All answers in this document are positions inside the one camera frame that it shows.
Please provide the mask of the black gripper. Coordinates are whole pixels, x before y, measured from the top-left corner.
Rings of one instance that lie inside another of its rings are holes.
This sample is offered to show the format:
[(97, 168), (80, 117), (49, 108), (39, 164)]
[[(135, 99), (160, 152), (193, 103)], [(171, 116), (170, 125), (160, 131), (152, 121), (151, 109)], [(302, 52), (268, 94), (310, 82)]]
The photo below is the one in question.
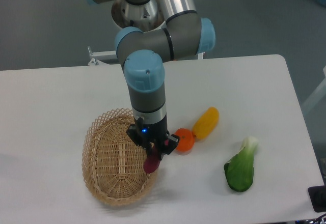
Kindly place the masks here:
[(145, 149), (147, 156), (152, 155), (154, 144), (159, 160), (170, 155), (180, 142), (179, 136), (168, 132), (167, 115), (155, 123), (149, 123), (144, 116), (134, 118), (126, 133), (136, 146)]

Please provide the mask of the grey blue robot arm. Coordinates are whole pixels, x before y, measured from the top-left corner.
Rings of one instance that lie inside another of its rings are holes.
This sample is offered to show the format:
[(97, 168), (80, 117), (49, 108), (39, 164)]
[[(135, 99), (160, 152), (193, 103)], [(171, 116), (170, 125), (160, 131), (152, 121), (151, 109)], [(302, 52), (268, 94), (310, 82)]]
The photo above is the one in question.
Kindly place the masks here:
[[(101, 4), (115, 0), (87, 0)], [(128, 86), (134, 123), (131, 140), (148, 156), (161, 160), (173, 152), (179, 137), (168, 132), (164, 62), (197, 55), (215, 46), (212, 22), (201, 18), (193, 0), (121, 0), (143, 9), (115, 37), (115, 51)]]

